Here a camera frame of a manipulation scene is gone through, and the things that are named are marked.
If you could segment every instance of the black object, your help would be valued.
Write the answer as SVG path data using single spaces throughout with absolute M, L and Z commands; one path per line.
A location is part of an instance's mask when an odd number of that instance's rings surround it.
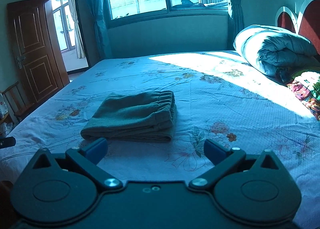
M 16 145 L 16 139 L 14 137 L 0 138 L 0 149 L 13 147 Z
M 273 152 L 247 155 L 206 140 L 204 153 L 215 167 L 188 186 L 124 186 L 95 165 L 107 147 L 98 139 L 63 154 L 38 150 L 11 192 L 22 217 L 13 228 L 298 228 L 292 219 L 301 193 Z

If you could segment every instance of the doorway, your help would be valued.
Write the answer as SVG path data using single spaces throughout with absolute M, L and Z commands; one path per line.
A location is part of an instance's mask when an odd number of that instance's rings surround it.
M 53 17 L 52 28 L 48 26 L 49 35 L 57 37 L 68 75 L 86 71 L 88 62 L 77 22 L 75 0 L 49 0 L 48 3 Z

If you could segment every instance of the chair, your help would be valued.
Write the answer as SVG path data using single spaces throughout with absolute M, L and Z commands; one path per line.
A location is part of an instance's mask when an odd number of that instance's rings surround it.
M 9 103 L 10 108 L 14 112 L 14 116 L 19 122 L 21 122 L 33 111 L 34 103 L 25 103 L 19 91 L 18 84 L 19 82 L 16 82 L 5 89 L 2 92 L 2 95 Z

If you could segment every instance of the door panel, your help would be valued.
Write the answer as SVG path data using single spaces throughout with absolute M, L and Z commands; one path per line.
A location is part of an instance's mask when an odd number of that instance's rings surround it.
M 44 4 L 41 0 L 22 0 L 9 3 L 7 9 L 21 82 L 30 102 L 40 105 L 63 88 L 49 39 Z

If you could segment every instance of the window sill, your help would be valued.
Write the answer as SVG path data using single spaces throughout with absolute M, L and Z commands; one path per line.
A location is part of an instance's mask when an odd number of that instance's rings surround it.
M 175 11 L 158 10 L 140 13 L 132 16 L 121 17 L 113 20 L 108 20 L 108 29 L 115 28 L 127 24 L 132 24 L 140 21 L 148 21 L 153 19 L 160 19 L 166 17 L 183 17 L 183 16 L 200 16 L 200 15 L 223 15 L 228 14 L 228 8 L 215 8 L 215 9 L 203 9 L 203 8 L 193 8 L 193 9 L 180 9 Z

